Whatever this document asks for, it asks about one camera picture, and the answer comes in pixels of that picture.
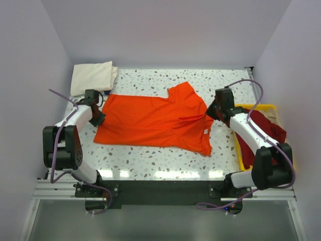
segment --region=terrazzo table surface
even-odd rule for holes
[[[241,78],[249,78],[247,70],[119,69],[111,93],[167,98],[168,88],[188,81],[209,106],[215,89]],[[255,103],[250,83],[239,83],[232,89],[235,103]],[[71,109],[69,103],[65,115]],[[83,160],[98,170],[104,180],[223,180],[225,174],[239,171],[232,130],[219,121],[211,127],[212,154],[208,157],[175,147],[96,144],[96,131],[87,123],[79,138]],[[69,175],[63,179],[73,180]]]

